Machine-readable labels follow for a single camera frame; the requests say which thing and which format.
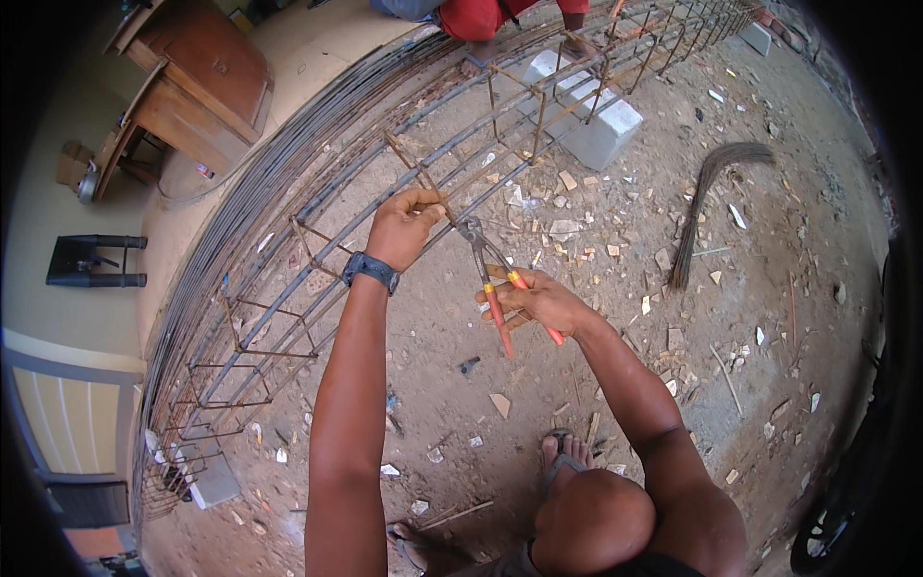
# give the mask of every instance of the person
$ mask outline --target person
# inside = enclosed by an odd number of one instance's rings
[[[516,17],[536,2],[538,0],[369,0],[379,12],[412,22],[432,19],[455,40],[468,42],[469,53],[461,63],[461,72],[467,78],[474,78],[494,61],[497,30],[509,21],[519,26]],[[565,29],[583,28],[590,0],[557,0],[557,6],[561,9]],[[579,36],[568,38],[564,49],[577,58],[598,52]]]
[[[386,529],[379,467],[386,310],[394,282],[382,271],[401,272],[414,262],[429,229],[445,214],[438,200],[436,192],[423,189],[393,196],[375,215],[365,254],[351,258],[359,265],[347,279],[352,290],[311,429],[306,574],[383,577],[387,542],[427,577],[742,574],[746,537],[740,512],[708,476],[664,383],[605,319],[539,270],[519,270],[528,290],[508,282],[497,286],[504,313],[520,312],[504,330],[535,319],[578,343],[641,458],[644,488],[593,469],[591,448],[555,430],[542,441],[545,503],[535,517],[534,539],[522,548],[474,566],[403,523]],[[344,278],[350,269],[348,264]],[[505,278],[499,267],[490,273]],[[484,293],[475,300],[484,302]]]

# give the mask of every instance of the dirt ground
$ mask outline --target dirt ground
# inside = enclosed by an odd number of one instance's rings
[[[871,150],[856,118],[787,47],[774,46],[763,58],[734,37],[666,76],[646,80],[626,99],[644,123],[607,170],[594,173],[554,149],[544,164],[514,179],[527,199],[541,199],[537,208],[525,214],[510,209],[501,189],[476,214],[516,265],[528,266],[541,249],[540,268],[625,331],[651,370],[671,371],[677,404],[706,467],[743,513],[750,569],[789,574],[787,546],[797,516],[827,472],[829,456],[848,436],[843,423],[867,394],[870,373],[861,340],[878,339],[879,270],[888,229],[864,169]],[[710,98],[709,89],[724,95],[725,103]],[[498,83],[496,90],[514,89]],[[482,92],[463,95],[415,127],[404,143],[432,150],[485,110]],[[781,130],[777,138],[768,133],[769,122]],[[705,204],[696,249],[729,249],[695,257],[688,291],[662,295],[667,272],[654,254],[661,248],[671,258],[676,253],[671,213],[686,212],[684,194],[695,185],[705,156],[722,143],[741,140],[768,144],[777,164],[738,166],[719,178]],[[402,170],[393,155],[376,161],[318,229],[338,230]],[[562,190],[557,177],[562,170],[579,182],[575,190]],[[587,176],[596,176],[598,184],[585,185]],[[488,186],[478,184],[472,194]],[[544,200],[548,190],[552,194]],[[569,207],[555,208],[556,194],[565,195]],[[735,226],[728,203],[740,209],[747,230]],[[587,212],[593,223],[585,221]],[[584,230],[563,243],[565,256],[543,246],[542,236],[531,232],[533,219],[546,230],[554,220],[572,219],[583,222]],[[358,246],[365,230],[354,236]],[[610,257],[607,245],[619,246],[620,256]],[[586,247],[595,249],[594,259],[576,262],[575,250],[583,254]],[[341,265],[335,260],[331,267]],[[718,284],[709,276],[715,271],[722,273]],[[281,273],[267,293],[277,294],[295,273]],[[840,282],[843,304],[834,298]],[[540,504],[538,447],[552,426],[586,436],[593,413],[599,413],[599,465],[626,465],[624,475],[639,483],[644,473],[605,402],[596,398],[598,384],[577,345],[567,341],[558,348],[532,324],[514,334],[516,357],[505,358],[496,329],[480,321],[473,302],[479,284],[469,247],[449,234],[403,276],[392,299],[388,383],[396,398],[392,416],[402,433],[387,435],[382,463],[401,474],[383,477],[381,492],[388,521],[416,526],[493,500],[490,507],[429,531],[487,560],[531,534]],[[303,308],[319,286],[296,293],[289,308]],[[644,296],[651,297],[646,315]],[[317,334],[335,324],[338,309],[331,313]],[[755,340],[757,327],[765,334],[762,345]],[[673,350],[667,349],[668,329],[683,334],[684,343]],[[276,330],[270,335],[278,336]],[[744,364],[731,375],[742,416],[709,344],[725,358],[749,347]],[[480,363],[463,375],[459,364],[475,356]],[[290,510],[303,509],[307,501],[305,413],[313,407],[325,361],[322,356],[303,371],[296,386],[259,416],[261,447],[250,434],[223,445],[242,487],[240,497],[207,511],[182,504],[169,517],[148,523],[144,557],[152,574],[304,573],[305,516]],[[492,393],[510,400],[509,418],[491,403]],[[812,413],[814,393],[821,396]],[[786,410],[770,423],[786,401]],[[290,445],[287,464],[274,459],[281,446],[275,431]],[[483,446],[471,446],[475,436]],[[444,457],[441,463],[426,456],[435,448]],[[728,483],[732,470],[738,477]],[[429,503],[419,516],[410,512],[415,499]],[[255,533],[255,522],[266,527],[265,535]],[[390,570],[414,574],[393,551]]]

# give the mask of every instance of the wooden cabinet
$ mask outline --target wooden cabinet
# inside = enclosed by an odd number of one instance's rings
[[[263,54],[210,0],[136,7],[106,52],[150,74],[125,124],[225,174],[262,135],[273,78]]]

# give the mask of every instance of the wristwatch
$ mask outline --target wristwatch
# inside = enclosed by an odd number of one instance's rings
[[[346,268],[343,269],[342,277],[346,286],[353,286],[353,277],[356,274],[364,274],[380,281],[388,287],[388,296],[394,296],[394,291],[398,289],[398,281],[401,279],[401,275],[386,263],[358,251],[349,257]]]

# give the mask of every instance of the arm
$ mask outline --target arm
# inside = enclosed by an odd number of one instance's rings
[[[366,254],[394,270],[409,267],[445,210],[411,189],[376,213]],[[378,473],[385,440],[385,318],[388,290],[358,274],[346,299],[320,380],[311,427],[305,526],[308,575],[385,575],[385,521]]]
[[[513,330],[537,319],[580,345],[644,465],[645,489],[658,522],[647,551],[669,555],[709,577],[742,573],[746,535],[740,512],[708,476],[664,383],[605,319],[564,286],[541,271],[520,270],[520,275],[530,290],[508,283],[497,288],[504,312],[523,309],[504,326]]]

